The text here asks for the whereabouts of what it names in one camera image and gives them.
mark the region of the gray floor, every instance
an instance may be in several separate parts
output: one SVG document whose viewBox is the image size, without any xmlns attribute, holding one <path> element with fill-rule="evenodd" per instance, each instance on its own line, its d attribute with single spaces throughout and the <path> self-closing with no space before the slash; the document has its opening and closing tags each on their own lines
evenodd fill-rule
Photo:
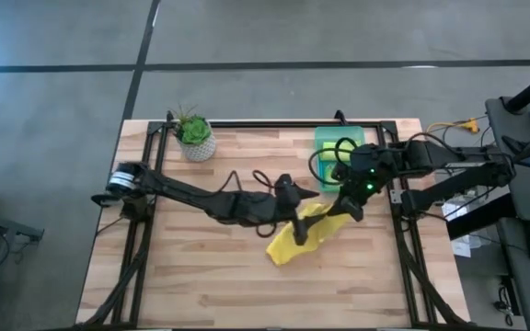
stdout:
<svg viewBox="0 0 530 331">
<path fill-rule="evenodd" d="M 150 5 L 2 0 L 0 65 L 135 63 Z M 162 0 L 147 62 L 468 59 L 530 59 L 530 0 Z M 89 196 L 104 187 L 131 79 L 0 74 L 0 215 L 46 228 L 21 264 L 2 267 L 0 330 L 75 320 L 99 214 Z M 486 98 L 529 83 L 530 67 L 153 72 L 133 117 L 162 119 L 191 103 L 215 119 L 326 118 L 341 108 L 427 126 L 478 117 Z M 472 320 L 503 326 L 500 314 L 474 308 L 490 304 L 493 280 L 462 281 Z"/>
</svg>

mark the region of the yellow cloth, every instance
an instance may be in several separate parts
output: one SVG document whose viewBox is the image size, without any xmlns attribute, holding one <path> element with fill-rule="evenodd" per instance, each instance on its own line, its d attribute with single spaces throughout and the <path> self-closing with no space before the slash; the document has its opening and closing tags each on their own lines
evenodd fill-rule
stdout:
<svg viewBox="0 0 530 331">
<path fill-rule="evenodd" d="M 313 203 L 307 205 L 300 211 L 299 218 L 306 216 L 319 215 L 330 209 L 330 205 Z M 328 216 L 322 221 L 312 225 L 308 229 L 308 239 L 302 246 L 296 245 L 294 241 L 294 226 L 291 223 L 286 224 L 283 229 L 273 238 L 273 241 L 267 247 L 267 254 L 275 265 L 280 266 L 289 262 L 297 255 L 306 252 L 312 252 L 318 248 L 326 238 L 333 235 L 342 225 L 344 225 L 351 216 L 342 214 L 337 216 Z"/>
<path fill-rule="evenodd" d="M 355 144 L 357 146 L 360 146 L 361 142 L 360 141 L 356 141 Z M 335 148 L 336 145 L 337 145 L 336 142 L 323 142 L 322 143 L 322 148 L 325 148 L 325 149 L 326 148 Z M 351 145 L 348 142 L 342 142 L 342 143 L 340 143 L 339 149 L 352 151 L 354 149 L 354 147 L 353 147 L 353 145 Z M 320 154 L 319 158 L 320 158 L 321 161 L 337 161 L 337 157 L 335 156 L 335 152 L 334 151 L 322 152 Z M 351 155 L 349 153 L 347 153 L 347 152 L 339 152 L 339 159 L 341 161 L 347 162 L 347 161 L 349 161 L 351 159 Z"/>
</svg>

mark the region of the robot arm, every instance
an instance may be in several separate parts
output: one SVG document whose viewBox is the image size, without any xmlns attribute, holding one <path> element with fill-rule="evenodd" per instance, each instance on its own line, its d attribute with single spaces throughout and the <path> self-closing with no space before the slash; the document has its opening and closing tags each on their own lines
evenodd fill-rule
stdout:
<svg viewBox="0 0 530 331">
<path fill-rule="evenodd" d="M 259 236 L 263 237 L 272 235 L 273 231 L 262 234 L 259 232 L 261 225 L 274 227 L 277 223 L 293 222 L 294 240 L 303 245 L 307 238 L 304 225 L 312 220 L 298 222 L 295 209 L 301 200 L 314 198 L 318 193 L 298 187 L 288 174 L 281 175 L 269 187 L 274 190 L 275 196 L 243 190 L 210 192 L 165 177 L 145 164 L 122 163 L 112 173 L 106 186 L 109 195 L 94 196 L 92 200 L 100 205 L 102 200 L 122 200 L 122 215 L 137 220 L 147 210 L 146 196 L 158 195 L 201 209 L 224 225 L 255 227 Z"/>
<path fill-rule="evenodd" d="M 437 169 L 465 169 L 424 190 L 410 189 L 401 195 L 402 215 L 416 217 L 431 205 L 477 185 L 502 187 L 514 177 L 512 160 L 496 147 L 439 146 L 432 142 L 391 143 L 387 148 L 366 144 L 351 152 L 351 164 L 338 162 L 333 178 L 340 193 L 328 215 L 349 213 L 363 218 L 367 200 L 397 178 L 418 178 Z"/>
</svg>

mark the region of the white label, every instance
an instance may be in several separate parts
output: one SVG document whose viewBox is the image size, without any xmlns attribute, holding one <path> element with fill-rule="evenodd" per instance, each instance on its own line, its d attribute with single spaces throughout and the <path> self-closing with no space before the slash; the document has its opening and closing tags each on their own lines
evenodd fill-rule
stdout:
<svg viewBox="0 0 530 331">
<path fill-rule="evenodd" d="M 121 178 L 115 178 L 114 176 L 112 176 L 109 179 L 109 183 L 110 184 L 122 185 L 122 186 L 124 186 L 126 188 L 130 188 L 130 189 L 135 189 L 136 188 L 136 186 L 134 185 L 134 183 L 132 183 L 132 181 L 121 179 Z"/>
<path fill-rule="evenodd" d="M 111 174 L 112 177 L 116 177 L 116 178 L 122 178 L 122 179 L 126 179 L 126 180 L 130 180 L 130 181 L 133 181 L 134 179 L 134 175 L 130 175 L 128 173 L 124 173 L 124 172 L 121 172 L 121 171 L 116 171 L 115 173 Z"/>
</svg>

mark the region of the wooden table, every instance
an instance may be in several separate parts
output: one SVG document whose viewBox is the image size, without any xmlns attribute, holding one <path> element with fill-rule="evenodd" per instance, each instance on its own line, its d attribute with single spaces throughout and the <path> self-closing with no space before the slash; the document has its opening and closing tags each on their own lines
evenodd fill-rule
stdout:
<svg viewBox="0 0 530 331">
<path fill-rule="evenodd" d="M 400 140 L 421 131 L 418 119 L 395 121 Z M 147 123 L 124 122 L 115 164 L 141 160 Z M 373 130 L 364 133 L 367 143 L 377 142 Z M 217 189 L 236 170 L 243 189 L 266 190 L 251 176 L 251 170 L 259 169 L 272 180 L 290 173 L 300 186 L 318 190 L 306 166 L 314 146 L 312 128 L 214 129 L 214 135 L 217 151 L 203 163 L 182 158 L 175 138 L 169 135 L 163 173 Z M 156 155 L 156 146 L 152 155 Z M 422 188 L 432 182 L 432 177 L 426 177 L 410 185 Z M 234 184 L 228 189 L 235 189 Z M 316 200 L 332 201 L 334 196 Z M 118 208 L 104 210 L 99 226 L 118 218 L 119 212 Z M 316 252 L 277 268 L 265 254 L 271 239 L 257 237 L 254 229 L 221 225 L 202 211 L 159 198 L 139 326 L 409 326 L 386 192 L 373 196 L 364 213 L 363 222 L 348 223 Z M 118 223 L 97 238 L 78 322 L 92 315 L 115 285 L 127 228 L 127 222 Z M 455 312 L 468 320 L 445 224 L 425 219 L 419 229 L 433 284 Z M 421 310 L 418 284 L 415 293 Z M 125 307 L 129 304 L 127 295 Z"/>
</svg>

